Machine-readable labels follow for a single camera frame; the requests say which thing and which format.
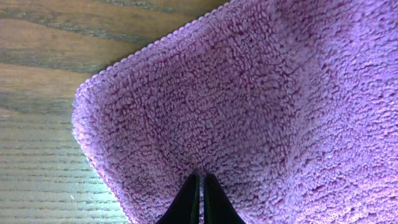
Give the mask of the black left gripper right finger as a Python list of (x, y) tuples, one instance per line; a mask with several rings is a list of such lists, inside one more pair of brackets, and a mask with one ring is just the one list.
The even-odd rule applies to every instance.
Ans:
[(205, 177), (204, 208), (205, 224), (245, 224), (214, 174)]

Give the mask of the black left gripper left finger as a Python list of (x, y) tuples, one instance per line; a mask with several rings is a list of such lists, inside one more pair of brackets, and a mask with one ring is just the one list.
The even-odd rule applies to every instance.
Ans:
[(199, 205), (200, 177), (191, 174), (156, 224), (199, 224)]

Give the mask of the purple microfibre cloth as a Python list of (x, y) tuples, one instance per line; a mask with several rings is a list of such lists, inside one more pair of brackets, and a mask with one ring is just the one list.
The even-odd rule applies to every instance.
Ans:
[(194, 172), (246, 223), (396, 223), (397, 2), (228, 2), (81, 84), (72, 123), (131, 223)]

